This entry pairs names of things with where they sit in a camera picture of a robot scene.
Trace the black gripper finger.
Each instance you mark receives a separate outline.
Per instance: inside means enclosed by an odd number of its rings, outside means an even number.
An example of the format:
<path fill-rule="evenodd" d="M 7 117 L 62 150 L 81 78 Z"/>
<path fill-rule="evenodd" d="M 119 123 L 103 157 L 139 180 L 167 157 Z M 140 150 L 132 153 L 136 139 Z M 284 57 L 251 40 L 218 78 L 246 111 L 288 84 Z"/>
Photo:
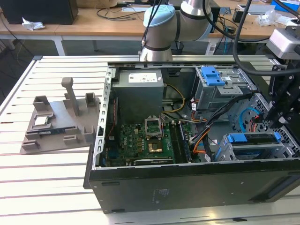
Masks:
<path fill-rule="evenodd" d="M 292 96 L 289 88 L 294 81 L 294 75 L 271 76 L 269 84 L 270 110 L 265 116 L 271 122 L 291 122 L 293 113 L 291 103 L 288 103 Z"/>
<path fill-rule="evenodd" d="M 289 92 L 291 93 L 290 100 L 288 103 L 291 103 L 291 112 L 293 115 L 292 121 L 295 117 L 300 114 L 300 81 L 293 81 L 291 87 L 289 88 Z M 283 124 L 288 124 L 291 122 L 271 122 L 271 128 L 280 128 Z"/>

